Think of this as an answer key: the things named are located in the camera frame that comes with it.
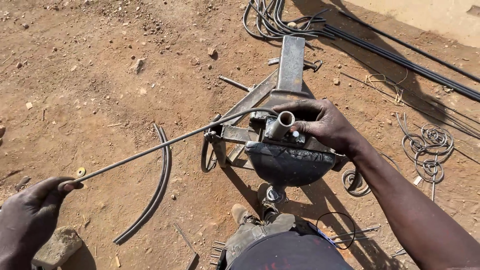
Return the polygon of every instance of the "hand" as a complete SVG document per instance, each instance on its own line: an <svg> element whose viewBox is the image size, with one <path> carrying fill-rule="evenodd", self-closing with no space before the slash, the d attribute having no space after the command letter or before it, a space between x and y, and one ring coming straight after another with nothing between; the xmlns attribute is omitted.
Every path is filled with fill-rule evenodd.
<svg viewBox="0 0 480 270"><path fill-rule="evenodd" d="M0 260L30 263L53 235L65 196L83 187L73 180L50 177L5 201L0 212Z"/></svg>
<svg viewBox="0 0 480 270"><path fill-rule="evenodd" d="M305 99L273 107L277 112L288 110L296 118L290 131L300 131L315 137L321 144L346 154L352 145L361 141L360 133L348 122L343 114L327 99Z"/></svg>

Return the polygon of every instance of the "dirt ground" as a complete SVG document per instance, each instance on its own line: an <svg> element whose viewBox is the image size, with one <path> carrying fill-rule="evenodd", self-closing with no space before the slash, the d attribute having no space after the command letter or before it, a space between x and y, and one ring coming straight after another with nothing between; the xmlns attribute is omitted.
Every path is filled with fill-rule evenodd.
<svg viewBox="0 0 480 270"><path fill-rule="evenodd" d="M227 112L245 93L217 76L251 86L275 70L267 66L267 60L279 56L279 43L256 40L244 30L240 5L245 3L0 1L0 124L6 127L0 146L0 199L14 194L13 187L25 175L33 178L30 184L50 176L75 176L79 167L93 172L152 147L158 144L152 123L162 126L168 138L175 138L207 124L217 113ZM324 13L328 23L479 89L473 81L378 37L336 10L349 11L473 73L479 69L478 48L338 0L287 1L284 17L311 15L323 8L331 9ZM311 42L316 49L306 49L305 59L322 59L324 64L317 73L304 72L306 84L317 98L327 97L337 104L413 182L417 175L401 147L403 133L392 113L406 112L412 131L418 131L414 124L438 122L406 106L396 106L375 90L339 74L343 71L364 79L379 72L398 82L407 75L406 70L341 40L335 41L337 46L357 59L328 39ZM215 48L218 56L212 59L208 48ZM131 69L137 59L144 59L139 74ZM334 85L335 78L340 85ZM422 99L436 99L479 119L476 102L455 92L446 93L438 84L411 72L401 85ZM404 92L403 99L426 110L410 92ZM480 160L478 140L447 129L457 148ZM115 256L129 269L184 269L191 253L175 232L175 222L200 254L197 269L213 269L209 264L215 260L209 257L212 241L224 242L235 232L237 226L229 213L233 204L242 203L255 211L256 189L262 180L254 172L240 169L215 168L203 174L201 141L202 136L196 135L172 146L173 167L165 198L149 223L123 245L112 239L138 217L150 199L160 174L160 152L94 177L85 182L84 189L72 192L63 203L59 226L75 227L84 246L62 270L115 269ZM480 238L480 165L457 151L443 165L445 179L436 187L435 201ZM357 229L380 224L379 230L365 234L371 239L360 240L342 252L347 262L355 269L416 269L407 255L389 256L400 247L381 208L372 194L350 196L341 183L342 172L329 172L310 186L287 189L291 201L281 206L282 211L311 220L329 211L343 212L353 218ZM422 182L419 189L430 195L431 185ZM352 229L340 217L325 218L319 227L330 235Z"/></svg>

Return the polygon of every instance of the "rock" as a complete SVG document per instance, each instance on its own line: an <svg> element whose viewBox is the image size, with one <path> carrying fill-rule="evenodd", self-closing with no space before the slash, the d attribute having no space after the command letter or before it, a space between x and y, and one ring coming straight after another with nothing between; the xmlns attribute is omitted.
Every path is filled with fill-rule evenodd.
<svg viewBox="0 0 480 270"><path fill-rule="evenodd" d="M290 22L287 24L288 27L293 28L293 29L298 29L298 25L294 22Z"/></svg>
<svg viewBox="0 0 480 270"><path fill-rule="evenodd" d="M7 128L4 125L0 125L0 138L2 138L3 135L5 135L6 130Z"/></svg>
<svg viewBox="0 0 480 270"><path fill-rule="evenodd" d="M207 53L208 53L208 55L210 55L210 56L214 56L214 55L216 54L216 49L208 48L208 49L207 49Z"/></svg>
<svg viewBox="0 0 480 270"><path fill-rule="evenodd" d="M18 192L20 191L24 186L26 186L28 184L28 182L31 180L32 178L29 177L29 176L24 176L20 182L18 182L18 184L15 186L15 190Z"/></svg>
<svg viewBox="0 0 480 270"><path fill-rule="evenodd" d="M40 248L32 260L35 266L45 270L56 269L73 255L80 247L82 240L72 227L60 227L55 230L50 240Z"/></svg>
<svg viewBox="0 0 480 270"><path fill-rule="evenodd" d="M145 58L138 59L137 63L135 63L133 66L131 66L130 69L133 69L133 71L135 71L135 74L138 74L140 72L140 70L142 69L142 66L144 65L144 59Z"/></svg>

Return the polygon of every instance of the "work boot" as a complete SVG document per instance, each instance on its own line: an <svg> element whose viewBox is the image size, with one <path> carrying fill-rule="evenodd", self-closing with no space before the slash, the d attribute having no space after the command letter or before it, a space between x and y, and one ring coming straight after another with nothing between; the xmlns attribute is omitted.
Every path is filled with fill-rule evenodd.
<svg viewBox="0 0 480 270"><path fill-rule="evenodd" d="M253 223L256 225L260 224L260 220L250 214L248 210L241 204L237 203L232 207L232 216L235 219L235 222L238 225L246 224L246 223Z"/></svg>
<svg viewBox="0 0 480 270"><path fill-rule="evenodd" d="M268 183L261 183L258 187L257 197L258 202L262 205L262 211L260 218L265 221L265 217L269 212L279 213L278 209L275 207L275 203L267 200L267 189L270 187Z"/></svg>

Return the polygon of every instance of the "yellow string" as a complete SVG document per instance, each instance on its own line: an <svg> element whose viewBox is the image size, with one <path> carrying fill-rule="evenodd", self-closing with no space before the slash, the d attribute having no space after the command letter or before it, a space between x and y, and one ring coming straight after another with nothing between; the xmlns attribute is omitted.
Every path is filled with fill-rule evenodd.
<svg viewBox="0 0 480 270"><path fill-rule="evenodd" d="M376 75L380 75L380 76L383 76L384 79L383 80L378 80L378 79L374 79L372 80L372 76L376 76ZM370 75L367 75L365 76L365 83L370 83L372 86L376 87L373 82L383 82L383 83L387 83L388 85L390 86L393 86L394 88L394 91L395 91L395 100L390 100L389 98L387 98L387 96L385 96L383 93L381 93L380 91L377 90L377 92L386 100L392 102L393 104L397 105L397 106L404 106L404 103L403 103L403 100L402 100L402 95L403 95L403 89L400 89L397 87L398 84L402 83L403 81L405 81L405 79L407 78L408 76L408 69L407 69L407 75L405 75L405 78L403 78L403 80L401 80L400 82L394 84L394 83L391 83L389 81L387 81L387 78L385 75L383 74L370 74Z"/></svg>

